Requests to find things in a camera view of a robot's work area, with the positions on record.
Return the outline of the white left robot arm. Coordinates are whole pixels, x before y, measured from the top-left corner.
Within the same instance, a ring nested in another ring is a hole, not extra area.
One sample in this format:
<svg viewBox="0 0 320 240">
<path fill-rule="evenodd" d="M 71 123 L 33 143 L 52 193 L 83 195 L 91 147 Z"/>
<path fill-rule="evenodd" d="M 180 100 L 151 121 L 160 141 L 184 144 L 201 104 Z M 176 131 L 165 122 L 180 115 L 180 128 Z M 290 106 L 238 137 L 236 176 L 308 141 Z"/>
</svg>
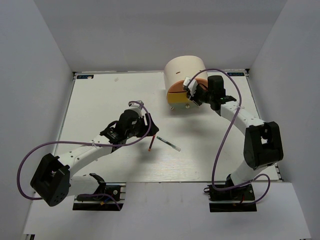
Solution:
<svg viewBox="0 0 320 240">
<path fill-rule="evenodd" d="M 130 138 L 152 137 L 158 131 L 150 115 L 127 109 L 89 145 L 82 145 L 59 156 L 51 153 L 43 156 L 30 185 L 50 207 L 58 205 L 68 196 L 78 196 L 82 201 L 118 200 L 119 196 L 96 173 L 82 176 L 76 173 L 115 152 Z"/>
</svg>

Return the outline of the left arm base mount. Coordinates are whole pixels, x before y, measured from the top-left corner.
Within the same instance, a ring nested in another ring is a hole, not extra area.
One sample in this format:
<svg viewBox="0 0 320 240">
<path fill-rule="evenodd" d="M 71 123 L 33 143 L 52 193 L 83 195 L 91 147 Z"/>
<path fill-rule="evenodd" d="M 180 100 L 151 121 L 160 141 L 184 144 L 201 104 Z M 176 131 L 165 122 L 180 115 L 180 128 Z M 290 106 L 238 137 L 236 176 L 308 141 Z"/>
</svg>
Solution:
<svg viewBox="0 0 320 240">
<path fill-rule="evenodd" d="M 83 193 L 74 198 L 73 211 L 118 212 L 126 197 L 125 183 L 106 183 L 92 193 Z"/>
</svg>

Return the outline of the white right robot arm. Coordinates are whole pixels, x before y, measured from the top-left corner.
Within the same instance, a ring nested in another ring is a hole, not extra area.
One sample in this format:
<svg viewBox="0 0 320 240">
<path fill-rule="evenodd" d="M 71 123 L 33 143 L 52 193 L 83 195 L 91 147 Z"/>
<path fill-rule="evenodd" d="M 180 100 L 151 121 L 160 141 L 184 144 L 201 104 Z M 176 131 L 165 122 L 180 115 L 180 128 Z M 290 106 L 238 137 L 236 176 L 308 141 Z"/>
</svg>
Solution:
<svg viewBox="0 0 320 240">
<path fill-rule="evenodd" d="M 187 98 L 197 106 L 209 104 L 219 116 L 230 122 L 244 135 L 243 156 L 240 166 L 226 180 L 226 195 L 236 200 L 244 193 L 245 185 L 255 180 L 259 173 L 281 161 L 284 151 L 279 125 L 253 116 L 240 101 L 226 95 L 224 79 L 220 75 L 209 76 L 204 87 L 195 79 L 183 84 Z"/>
</svg>

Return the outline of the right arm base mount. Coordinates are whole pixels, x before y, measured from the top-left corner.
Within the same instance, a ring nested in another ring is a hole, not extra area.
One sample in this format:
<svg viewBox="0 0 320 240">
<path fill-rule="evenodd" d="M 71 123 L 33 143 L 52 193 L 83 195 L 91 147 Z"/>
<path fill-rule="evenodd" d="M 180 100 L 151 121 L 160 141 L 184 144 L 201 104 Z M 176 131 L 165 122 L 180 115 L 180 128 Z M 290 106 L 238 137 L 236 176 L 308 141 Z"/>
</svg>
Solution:
<svg viewBox="0 0 320 240">
<path fill-rule="evenodd" d="M 210 184 L 203 189 L 208 194 L 211 213 L 256 212 L 256 200 L 251 184 L 228 191 L 217 191 Z"/>
</svg>

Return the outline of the cream round drawer organizer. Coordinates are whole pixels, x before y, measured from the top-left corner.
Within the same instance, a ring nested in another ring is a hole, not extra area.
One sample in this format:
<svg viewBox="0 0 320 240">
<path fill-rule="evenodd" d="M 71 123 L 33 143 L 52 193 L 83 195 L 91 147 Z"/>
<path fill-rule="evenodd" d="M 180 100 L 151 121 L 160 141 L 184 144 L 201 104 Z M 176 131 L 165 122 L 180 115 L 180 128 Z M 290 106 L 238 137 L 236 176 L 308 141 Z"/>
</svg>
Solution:
<svg viewBox="0 0 320 240">
<path fill-rule="evenodd" d="M 207 72 L 203 60 L 194 55 L 178 56 L 170 60 L 164 68 L 166 100 L 171 110 L 191 109 L 197 105 L 188 99 L 187 93 L 200 84 L 208 85 Z"/>
</svg>

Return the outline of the red pen refill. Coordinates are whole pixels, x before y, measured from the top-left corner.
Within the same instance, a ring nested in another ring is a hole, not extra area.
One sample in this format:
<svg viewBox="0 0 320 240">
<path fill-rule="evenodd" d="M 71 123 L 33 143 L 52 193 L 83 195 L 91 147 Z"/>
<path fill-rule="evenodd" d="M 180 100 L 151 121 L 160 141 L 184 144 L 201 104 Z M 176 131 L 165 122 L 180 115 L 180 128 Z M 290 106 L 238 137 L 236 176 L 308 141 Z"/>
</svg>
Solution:
<svg viewBox="0 0 320 240">
<path fill-rule="evenodd" d="M 152 139 L 151 139 L 151 142 L 150 142 L 150 144 L 149 144 L 149 147 L 148 147 L 148 151 L 149 151 L 149 152 L 150 152 L 151 149 L 152 149 L 152 146 L 153 146 L 153 143 L 154 143 L 155 138 L 156 138 L 156 135 L 153 135 L 153 136 L 152 136 Z"/>
</svg>

